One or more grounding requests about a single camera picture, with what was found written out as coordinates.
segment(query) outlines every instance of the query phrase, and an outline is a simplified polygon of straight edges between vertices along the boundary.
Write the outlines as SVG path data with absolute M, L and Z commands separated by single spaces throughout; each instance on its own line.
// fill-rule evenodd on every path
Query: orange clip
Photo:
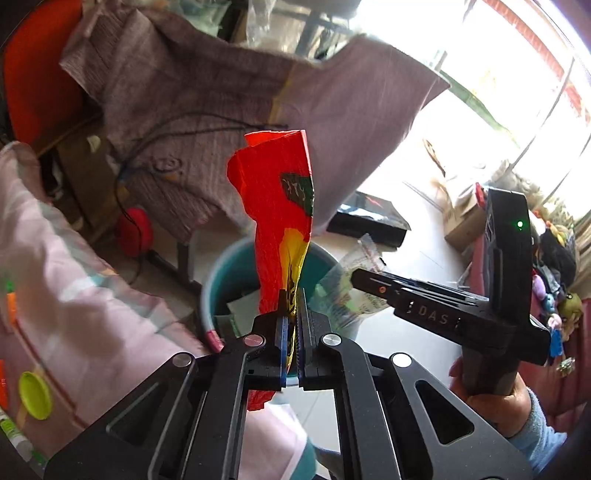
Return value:
M 6 294 L 6 303 L 8 306 L 8 320 L 12 327 L 17 325 L 17 294 L 9 292 Z

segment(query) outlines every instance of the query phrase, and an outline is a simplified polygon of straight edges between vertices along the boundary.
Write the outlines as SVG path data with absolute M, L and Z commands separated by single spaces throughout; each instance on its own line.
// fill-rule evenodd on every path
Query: clear plastic wrap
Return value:
M 357 268 L 376 273 L 386 269 L 378 248 L 367 233 L 320 280 L 309 302 L 311 310 L 329 318 L 334 332 L 351 339 L 356 338 L 363 320 L 388 307 L 385 300 L 353 288 L 350 279 Z
M 248 0 L 246 42 L 258 47 L 271 27 L 271 12 L 277 0 Z
M 169 10 L 186 18 L 192 26 L 204 33 L 217 36 L 230 0 L 124 0 L 135 7 Z

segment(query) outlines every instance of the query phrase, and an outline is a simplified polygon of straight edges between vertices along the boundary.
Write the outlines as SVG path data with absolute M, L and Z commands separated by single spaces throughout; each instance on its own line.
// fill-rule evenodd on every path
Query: black cable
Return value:
M 185 132 L 165 132 L 163 134 L 160 135 L 156 135 L 155 137 L 152 138 L 148 138 L 146 139 L 144 137 L 144 139 L 133 139 L 133 140 L 140 140 L 140 143 L 138 145 L 136 145 L 130 154 L 128 154 L 126 156 L 125 159 L 123 159 L 122 161 L 120 161 L 119 163 L 121 164 L 121 167 L 119 169 L 119 173 L 117 174 L 117 176 L 115 177 L 115 185 L 114 185 L 114 194 L 115 194 L 115 202 L 117 203 L 117 206 L 119 207 L 119 210 L 121 210 L 122 215 L 125 217 L 125 219 L 132 223 L 135 228 L 138 231 L 138 268 L 135 272 L 135 275 L 133 277 L 133 279 L 129 282 L 129 285 L 133 285 L 134 282 L 136 282 L 136 280 L 138 279 L 138 277 L 141 274 L 142 271 L 142 267 L 143 267 L 143 263 L 144 263 L 144 254 L 142 252 L 142 231 L 141 228 L 139 227 L 139 225 L 136 223 L 136 221 L 129 215 L 129 213 L 127 213 L 127 211 L 125 210 L 125 208 L 123 207 L 123 204 L 121 202 L 121 199 L 119 198 L 119 183 L 121 182 L 121 179 L 123 178 L 129 164 L 131 163 L 131 161 L 137 157 L 140 153 L 142 153 L 146 148 L 148 148 L 150 145 L 152 145 L 153 143 L 155 143 L 156 141 L 162 139 L 162 138 L 166 138 L 166 137 L 183 137 L 183 136 L 187 136 L 187 135 L 200 135 L 200 134 L 207 134 L 207 133 L 215 133 L 215 132 L 225 132 L 225 131 L 243 131 L 243 130 L 247 130 L 247 129 L 253 129 L 253 130 L 260 130 L 263 128 L 267 128 L 267 129 L 286 129 L 287 125 L 273 125 L 273 124 L 249 124 L 247 122 L 244 122 L 242 120 L 238 120 L 238 119 L 234 119 L 234 118 L 230 118 L 230 117 L 226 117 L 223 115 L 218 115 L 216 113 L 210 113 L 210 112 L 200 112 L 200 111 L 190 111 L 190 112 L 185 112 L 185 113 L 180 113 L 178 115 L 175 115 L 171 118 L 168 118 L 165 121 L 159 122 L 156 125 L 154 125 L 152 128 L 150 128 L 150 130 L 145 134 L 145 136 L 149 136 L 150 134 L 154 133 L 155 131 L 157 131 L 159 128 L 163 127 L 164 125 L 167 125 L 171 122 L 174 122 L 184 116 L 189 116 L 189 115 L 206 115 L 206 116 L 213 116 L 216 118 L 220 118 L 223 120 L 227 120 L 230 122 L 234 122 L 239 124 L 239 127 L 230 127 L 230 126 L 225 126 L 225 127 L 214 127 L 214 128 L 204 128 L 201 130 L 191 130 L 191 131 L 185 131 Z M 160 185 L 158 184 L 158 181 L 156 179 L 156 176 L 154 175 L 154 173 L 145 167 L 142 167 L 143 169 L 145 169 L 147 172 L 150 173 L 150 175 L 152 175 L 156 185 L 158 186 L 158 188 L 160 189 L 161 193 L 164 195 L 164 192 L 162 191 L 162 188 L 160 187 Z M 178 214 L 176 213 L 176 211 L 174 209 L 172 209 L 173 213 L 175 214 L 177 220 L 180 220 Z

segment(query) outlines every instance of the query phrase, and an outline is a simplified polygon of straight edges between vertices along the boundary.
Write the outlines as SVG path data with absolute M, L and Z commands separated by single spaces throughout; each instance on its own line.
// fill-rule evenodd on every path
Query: stuffed toy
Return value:
M 566 298 L 558 304 L 558 313 L 563 323 L 562 341 L 567 342 L 583 317 L 583 303 L 579 296 L 576 293 L 567 294 Z
M 553 313 L 548 318 L 548 327 L 552 330 L 561 330 L 562 329 L 562 318 L 559 315 Z
M 549 293 L 544 296 L 544 299 L 540 302 L 540 304 L 546 313 L 556 313 L 556 302 L 554 301 L 554 297 Z
M 534 293 L 535 298 L 537 298 L 540 302 L 546 297 L 546 287 L 544 285 L 544 280 L 542 280 L 538 274 L 534 274 L 531 278 L 531 291 Z
M 577 273 L 577 262 L 574 253 L 560 245 L 558 239 L 549 229 L 540 236 L 541 260 L 548 268 L 560 272 L 560 282 L 566 287 L 572 285 Z
M 562 337 L 560 335 L 560 330 L 550 330 L 549 356 L 554 359 L 557 356 L 561 356 L 563 353 L 564 348 L 562 346 Z
M 546 222 L 546 227 L 548 227 L 550 232 L 552 232 L 552 235 L 558 240 L 560 246 L 564 247 L 566 245 L 566 238 L 562 236 L 558 229 L 551 222 Z

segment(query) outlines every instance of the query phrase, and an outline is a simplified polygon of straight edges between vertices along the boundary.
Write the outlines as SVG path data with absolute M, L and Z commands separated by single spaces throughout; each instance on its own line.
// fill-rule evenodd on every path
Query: brown cardboard box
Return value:
M 447 202 L 443 211 L 443 235 L 460 253 L 484 233 L 485 225 L 486 213 L 478 206 L 474 194 L 460 208 Z

